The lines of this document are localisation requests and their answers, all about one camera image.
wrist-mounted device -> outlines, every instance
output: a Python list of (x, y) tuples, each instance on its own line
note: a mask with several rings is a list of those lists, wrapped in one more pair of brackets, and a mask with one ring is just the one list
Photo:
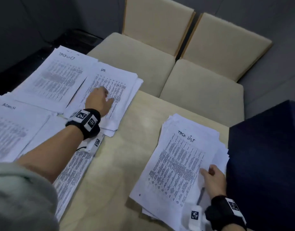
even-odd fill
[(219, 195), (211, 200), (211, 206), (205, 211), (213, 230), (221, 231), (224, 226), (237, 224), (247, 230), (246, 221), (234, 200)]
[(100, 132), (98, 126), (100, 113), (95, 109), (82, 109), (73, 114), (65, 126), (77, 126), (83, 133), (83, 139), (95, 137)]

wooden trim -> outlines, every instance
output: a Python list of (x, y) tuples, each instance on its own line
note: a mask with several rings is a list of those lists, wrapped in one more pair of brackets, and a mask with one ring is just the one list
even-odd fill
[(257, 61), (260, 59), (267, 51), (273, 46), (273, 43), (271, 42), (270, 45), (268, 45), (265, 50), (249, 65), (238, 77), (235, 82), (237, 82)]
[(187, 35), (187, 32), (188, 32), (188, 30), (189, 30), (189, 28), (190, 28), (190, 25), (191, 25), (191, 23), (192, 23), (194, 17), (195, 17), (195, 11), (193, 11), (193, 13), (192, 13), (192, 15), (191, 15), (191, 17), (190, 17), (190, 19), (189, 19), (188, 25), (187, 25), (187, 27), (186, 27), (186, 29), (185, 29), (185, 32), (184, 32), (183, 37), (181, 38), (181, 41), (180, 41), (180, 43), (179, 43), (179, 46), (178, 46), (177, 49), (176, 49), (176, 52), (175, 52), (175, 54), (174, 54), (174, 57), (176, 57), (177, 54), (179, 53), (179, 51), (180, 51), (180, 49), (181, 49), (181, 46), (182, 46), (182, 44), (183, 44), (183, 42), (184, 42), (184, 39), (185, 39), (185, 37), (186, 37), (186, 35)]
[(124, 19), (123, 19), (123, 29), (122, 29), (122, 35), (124, 35), (124, 29), (125, 29), (125, 19), (126, 19), (126, 8), (127, 7), (127, 0), (125, 0), (125, 9), (124, 9)]
[(191, 39), (192, 39), (193, 34), (195, 33), (195, 31), (196, 31), (196, 29), (197, 29), (197, 27), (198, 27), (198, 25), (199, 25), (199, 22), (200, 22), (200, 20), (201, 20), (201, 18), (202, 18), (202, 16), (203, 16), (203, 14), (204, 14), (204, 13), (200, 14), (199, 19), (198, 19), (198, 21), (196, 22), (195, 27), (193, 28), (193, 30), (192, 30), (192, 32), (191, 32), (191, 35), (190, 35), (190, 37), (189, 37), (189, 39), (188, 39), (188, 41), (187, 41), (187, 44), (186, 44), (186, 46), (185, 46), (185, 48), (184, 48), (184, 50), (183, 50), (183, 52), (182, 52), (182, 54), (181, 54), (180, 59), (182, 59), (182, 58), (184, 57), (184, 54), (185, 54), (185, 52), (186, 52), (186, 50), (187, 50), (187, 47), (188, 47), (188, 45), (189, 45), (189, 43), (190, 43), (190, 41), (191, 41)]

forearm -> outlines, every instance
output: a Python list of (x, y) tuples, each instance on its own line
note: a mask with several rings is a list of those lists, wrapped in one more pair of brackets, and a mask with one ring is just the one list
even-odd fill
[(230, 225), (224, 226), (222, 231), (245, 231), (245, 229), (239, 225), (230, 224)]
[(29, 151), (17, 163), (53, 183), (83, 140), (79, 128), (70, 125)]

navy blue box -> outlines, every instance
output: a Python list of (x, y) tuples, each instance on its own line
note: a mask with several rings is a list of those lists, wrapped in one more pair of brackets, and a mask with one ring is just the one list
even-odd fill
[(295, 230), (295, 102), (230, 128), (227, 195), (255, 231)]

dark floor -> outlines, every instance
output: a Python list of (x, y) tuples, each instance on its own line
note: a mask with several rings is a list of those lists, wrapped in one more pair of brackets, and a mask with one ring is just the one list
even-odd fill
[(103, 39), (81, 30), (69, 30), (59, 38), (48, 44), (21, 62), (0, 73), (0, 95), (11, 92), (27, 77), (30, 76), (52, 53), (54, 48), (60, 45), (80, 53), (87, 54)]

